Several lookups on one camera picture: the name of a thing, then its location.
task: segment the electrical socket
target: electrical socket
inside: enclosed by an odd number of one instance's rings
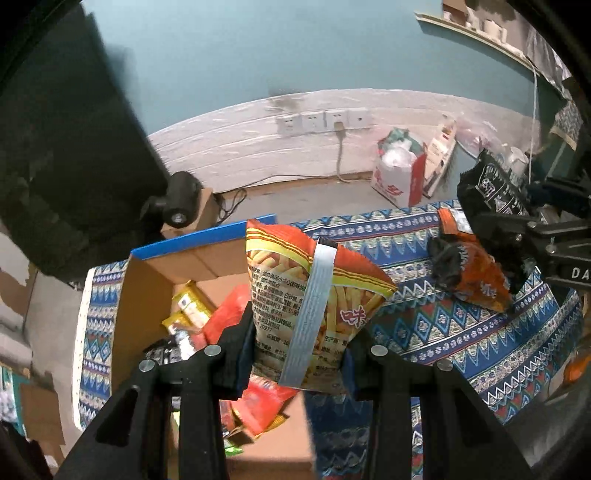
[[[303,133],[301,127],[301,115],[299,113],[290,113],[289,115],[280,115],[276,117],[277,133],[284,137],[300,135]]]
[[[335,130],[335,123],[336,122],[343,122],[343,126],[345,128],[349,128],[349,115],[346,109],[344,108],[335,108],[332,110],[327,110],[326,114],[326,127],[329,131]]]
[[[301,127],[302,131],[306,134],[326,132],[324,112],[302,112]]]
[[[371,110],[358,107],[349,109],[349,128],[371,127]]]

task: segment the floor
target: floor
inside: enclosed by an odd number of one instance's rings
[[[371,188],[367,180],[275,190],[247,197],[228,222],[275,213],[278,223],[290,223],[392,207],[387,199]],[[444,198],[453,196],[447,192],[442,195]],[[25,323],[25,335],[33,349],[33,370],[39,375],[46,375],[47,382],[53,383],[60,400],[66,441],[64,454],[70,451],[80,436],[72,416],[72,360],[81,298],[81,292],[72,290],[55,278],[39,274]]]

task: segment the metal bolt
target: metal bolt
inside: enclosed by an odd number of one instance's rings
[[[207,345],[203,351],[207,356],[216,356],[220,354],[222,347],[219,345]]]
[[[173,221],[173,223],[184,223],[187,221],[187,217],[183,213],[175,213],[171,217],[171,220]]]
[[[139,370],[141,372],[149,372],[150,370],[152,370],[154,367],[156,366],[156,363],[154,362],[154,360],[150,360],[149,358],[147,358],[146,360],[142,360],[139,363]]]
[[[437,368],[442,372],[451,372],[453,370],[453,363],[449,360],[442,359],[437,362]]]
[[[375,356],[388,355],[388,349],[384,345],[374,345],[371,347],[371,353]]]

